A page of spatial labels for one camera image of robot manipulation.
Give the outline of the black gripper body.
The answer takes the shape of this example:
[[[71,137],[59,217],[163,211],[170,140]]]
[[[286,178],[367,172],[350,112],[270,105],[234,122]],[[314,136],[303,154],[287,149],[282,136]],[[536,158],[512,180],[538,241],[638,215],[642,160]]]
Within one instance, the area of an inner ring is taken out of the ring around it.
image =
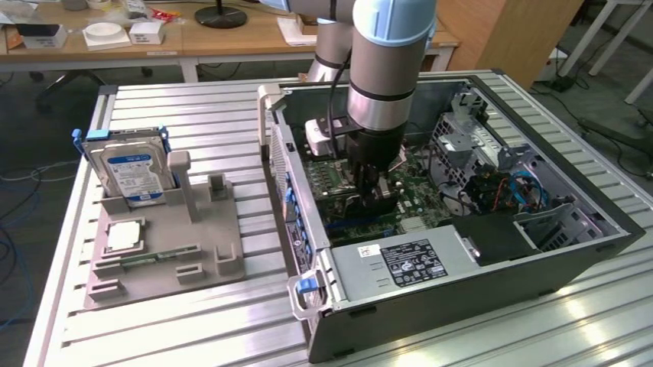
[[[350,158],[353,166],[370,166],[377,171],[386,171],[399,154],[403,137],[403,128],[386,131],[362,129],[351,133]]]

